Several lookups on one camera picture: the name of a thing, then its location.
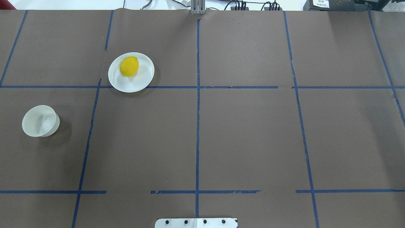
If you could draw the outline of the yellow lemon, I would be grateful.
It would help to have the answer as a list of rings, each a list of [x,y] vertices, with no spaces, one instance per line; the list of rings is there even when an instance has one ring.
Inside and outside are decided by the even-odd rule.
[[[138,58],[134,56],[125,58],[120,65],[120,73],[124,77],[132,77],[136,75],[138,69],[139,69],[139,61]]]

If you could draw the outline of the white round plate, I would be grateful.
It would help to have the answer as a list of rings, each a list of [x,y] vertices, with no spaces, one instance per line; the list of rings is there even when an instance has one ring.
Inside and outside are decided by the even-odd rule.
[[[139,67],[133,76],[125,77],[120,72],[121,63],[128,57],[136,57]],[[121,92],[139,92],[145,89],[154,77],[155,67],[152,60],[145,54],[138,52],[125,53],[114,59],[108,69],[110,84]]]

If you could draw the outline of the white bowl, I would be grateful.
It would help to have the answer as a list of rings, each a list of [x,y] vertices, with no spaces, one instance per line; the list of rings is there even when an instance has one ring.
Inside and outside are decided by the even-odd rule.
[[[48,137],[60,126],[60,118],[55,110],[47,105],[31,108],[22,120],[22,130],[30,137]]]

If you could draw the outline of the black box device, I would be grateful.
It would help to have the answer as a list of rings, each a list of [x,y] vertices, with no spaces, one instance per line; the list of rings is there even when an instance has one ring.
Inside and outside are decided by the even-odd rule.
[[[303,11],[368,11],[363,0],[307,0]]]

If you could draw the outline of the aluminium frame post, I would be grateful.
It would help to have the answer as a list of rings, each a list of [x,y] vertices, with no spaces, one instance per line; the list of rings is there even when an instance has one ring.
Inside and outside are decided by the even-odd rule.
[[[205,0],[190,0],[190,12],[192,15],[205,14]]]

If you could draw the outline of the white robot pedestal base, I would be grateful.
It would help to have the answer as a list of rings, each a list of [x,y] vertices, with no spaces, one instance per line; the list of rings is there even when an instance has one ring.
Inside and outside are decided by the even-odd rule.
[[[234,218],[166,218],[158,219],[155,228],[237,228]]]

